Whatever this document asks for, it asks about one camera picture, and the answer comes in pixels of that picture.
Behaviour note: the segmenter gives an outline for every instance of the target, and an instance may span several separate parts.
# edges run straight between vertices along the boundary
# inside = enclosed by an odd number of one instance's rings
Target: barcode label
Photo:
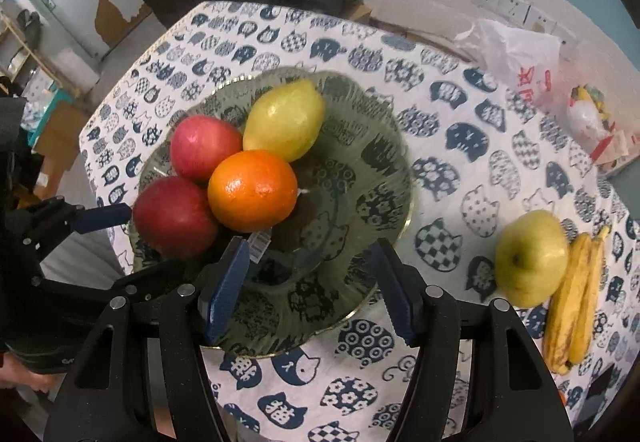
[[[263,254],[271,244],[271,228],[264,231],[258,231],[257,233],[251,233],[248,239],[249,242],[249,259],[258,263]]]
[[[36,180],[37,186],[47,187],[49,185],[49,175],[40,172],[38,174],[38,180]]]

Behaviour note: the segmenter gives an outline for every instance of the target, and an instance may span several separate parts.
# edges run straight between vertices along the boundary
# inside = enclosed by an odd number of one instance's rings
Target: banana
[[[591,95],[585,87],[578,87],[576,91],[576,99],[578,101],[591,101]]]
[[[562,283],[551,297],[542,355],[549,370],[557,374],[564,375],[569,371],[566,363],[587,284],[590,252],[591,237],[588,233],[580,233],[570,246],[569,261]]]
[[[569,348],[569,361],[580,364],[589,351],[591,337],[593,335],[593,317],[598,303],[598,288],[600,275],[602,274],[602,260],[604,255],[604,243],[609,234],[610,227],[604,226],[598,236],[591,242],[591,253],[588,264],[587,284],[580,304],[580,313],[575,323],[574,335]]]

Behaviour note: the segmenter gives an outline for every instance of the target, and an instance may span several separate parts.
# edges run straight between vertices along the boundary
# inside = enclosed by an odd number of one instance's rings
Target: cardboard box
[[[88,121],[81,109],[60,101],[45,124],[34,151],[56,166],[68,171],[80,153],[78,137]]]
[[[53,161],[45,157],[38,176],[38,182],[36,187],[33,188],[33,194],[40,200],[55,197],[64,174],[65,170],[57,167]]]
[[[345,20],[368,25],[371,8],[364,4],[349,4],[340,16]]]

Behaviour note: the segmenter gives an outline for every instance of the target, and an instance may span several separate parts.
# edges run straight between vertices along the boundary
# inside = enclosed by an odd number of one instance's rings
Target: tablecloth
[[[415,188],[411,223],[396,248],[426,281],[456,298],[486,302],[497,295],[495,243],[505,225],[529,210],[555,213],[569,238],[611,224],[591,351],[568,375],[554,376],[574,420],[590,381],[613,364],[610,403],[640,343],[636,223],[553,119],[441,51],[302,10],[203,3],[132,65],[82,132],[98,205],[133,204],[142,163],[183,110],[225,80],[285,65],[342,72],[392,106]],[[108,232],[129,272],[125,229]],[[538,346],[546,310],[547,304],[519,311]],[[217,401],[246,427],[240,438],[382,442],[417,351],[396,337],[378,294],[344,325],[284,355],[203,354]],[[469,357],[463,342],[446,434],[463,418]]]

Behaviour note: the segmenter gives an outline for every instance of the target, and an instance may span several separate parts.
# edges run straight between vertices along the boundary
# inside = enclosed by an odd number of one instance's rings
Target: red apple
[[[133,206],[133,223],[140,238],[165,257],[199,255],[218,234],[207,192],[182,177],[149,184]]]
[[[229,123],[207,115],[187,117],[171,139],[171,164],[175,173],[208,182],[227,157],[242,150],[242,135]]]

